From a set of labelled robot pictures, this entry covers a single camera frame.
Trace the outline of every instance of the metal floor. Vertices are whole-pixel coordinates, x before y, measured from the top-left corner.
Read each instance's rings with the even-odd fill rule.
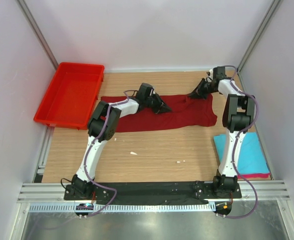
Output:
[[[230,215],[252,209],[253,201],[236,201]],[[213,212],[105,213],[77,219],[54,230],[74,213],[29,213],[23,240],[288,240],[276,200],[260,201],[243,219],[226,219]]]

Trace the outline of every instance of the pink fabric edge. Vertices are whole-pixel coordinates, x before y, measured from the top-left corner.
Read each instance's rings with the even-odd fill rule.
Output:
[[[262,178],[262,179],[267,179],[270,176],[270,173],[253,173],[253,174],[243,174],[245,178]]]

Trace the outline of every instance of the aluminum frame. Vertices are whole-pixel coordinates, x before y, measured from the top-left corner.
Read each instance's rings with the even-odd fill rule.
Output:
[[[55,58],[55,56],[53,55],[45,37],[43,36],[40,28],[38,27],[38,24],[36,22],[36,20],[34,19],[33,15],[31,14],[25,0],[16,0],[16,2],[18,3],[22,13],[24,14],[24,16],[26,17],[28,23],[30,24],[33,32],[35,33],[36,37],[38,38],[40,44],[42,45],[45,53],[47,54],[49,60],[51,61],[53,67],[55,69],[58,68],[58,62]]]
[[[267,200],[290,200],[289,193],[283,180],[254,180],[260,201]],[[239,181],[243,198],[234,201],[254,201],[255,195],[251,186],[245,181]],[[90,201],[65,201],[63,199],[64,188],[60,183],[24,183],[21,187],[17,203],[87,203]],[[210,202],[223,202],[229,199],[208,199]]]
[[[262,22],[260,23],[260,26],[258,27],[258,30],[256,31],[253,39],[251,40],[244,56],[242,57],[240,64],[238,66],[238,71],[240,72],[244,65],[246,64],[247,60],[249,59],[252,51],[254,50],[255,46],[257,45],[257,43],[259,42],[260,38],[262,37],[263,33],[266,31],[269,22],[271,21],[272,17],[274,16],[274,14],[277,12],[277,10],[279,9],[281,3],[283,0],[273,0],[273,2],[271,3],[266,15],[264,16]]]

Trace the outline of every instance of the red cloth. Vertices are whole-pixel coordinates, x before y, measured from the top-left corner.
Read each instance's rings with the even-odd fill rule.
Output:
[[[212,111],[212,95],[206,100],[191,99],[187,95],[161,96],[172,112],[155,114],[146,107],[136,114],[127,115],[119,120],[117,132],[142,132],[178,129],[185,126],[214,126],[217,116]],[[124,96],[103,96],[101,100],[115,103],[125,100]]]

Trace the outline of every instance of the white wall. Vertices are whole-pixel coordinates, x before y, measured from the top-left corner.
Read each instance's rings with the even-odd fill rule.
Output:
[[[239,64],[271,0],[26,0],[58,62],[106,70]]]
[[[257,127],[273,174],[294,203],[294,0],[283,1],[242,71],[261,109]]]
[[[8,239],[23,182],[30,182],[44,126],[33,116],[54,69],[14,0],[0,0],[0,240]]]

